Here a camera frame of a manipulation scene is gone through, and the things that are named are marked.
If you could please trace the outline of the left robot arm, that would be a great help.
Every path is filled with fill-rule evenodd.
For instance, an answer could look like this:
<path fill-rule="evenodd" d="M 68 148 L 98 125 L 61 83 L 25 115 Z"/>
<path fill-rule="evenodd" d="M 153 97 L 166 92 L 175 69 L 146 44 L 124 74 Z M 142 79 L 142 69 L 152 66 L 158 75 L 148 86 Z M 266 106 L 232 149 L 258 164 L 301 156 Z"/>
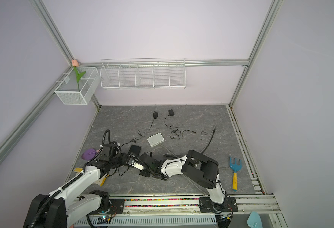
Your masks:
<path fill-rule="evenodd" d="M 111 132 L 106 130 L 103 134 L 101 155 L 106 147 L 110 149 L 108 159 L 102 160 L 97 156 L 83 165 L 82 170 L 66 184 L 55 191 L 36 196 L 29 207 L 25 228 L 69 228 L 83 217 L 96 212 L 106 216 L 110 221 L 117 214 L 123 212 L 122 199 L 110 199 L 109 193 L 94 190 L 80 200 L 77 198 L 90 185 L 108 176 L 110 170 L 127 164 L 128 157 L 122 153 L 121 147 L 110 140 Z"/>

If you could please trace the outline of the black network switch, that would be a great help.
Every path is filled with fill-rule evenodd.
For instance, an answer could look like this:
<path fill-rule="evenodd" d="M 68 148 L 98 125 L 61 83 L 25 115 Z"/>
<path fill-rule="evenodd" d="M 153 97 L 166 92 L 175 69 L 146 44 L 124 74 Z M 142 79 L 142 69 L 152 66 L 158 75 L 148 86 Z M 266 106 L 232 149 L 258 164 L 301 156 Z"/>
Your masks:
<path fill-rule="evenodd" d="M 141 147 L 137 146 L 137 145 L 131 145 L 130 149 L 128 151 L 128 155 L 131 156 L 131 154 L 135 155 L 135 156 L 139 156 L 141 152 Z"/>

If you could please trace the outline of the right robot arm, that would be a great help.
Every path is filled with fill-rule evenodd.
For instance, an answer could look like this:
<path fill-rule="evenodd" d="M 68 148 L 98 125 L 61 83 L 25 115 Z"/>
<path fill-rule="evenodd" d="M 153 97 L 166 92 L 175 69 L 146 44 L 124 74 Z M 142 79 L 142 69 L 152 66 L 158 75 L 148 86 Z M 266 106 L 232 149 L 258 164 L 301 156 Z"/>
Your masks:
<path fill-rule="evenodd" d="M 219 176 L 219 164 L 216 160 L 209 158 L 199 152 L 190 150 L 187 155 L 172 160 L 158 161 L 147 153 L 134 159 L 132 165 L 140 170 L 140 175 L 163 181 L 175 175 L 184 175 L 197 185 L 208 191 L 209 197 L 199 199 L 199 208 L 203 213 L 220 214 L 223 212 L 238 212 L 236 200 L 229 197 L 222 186 Z"/>

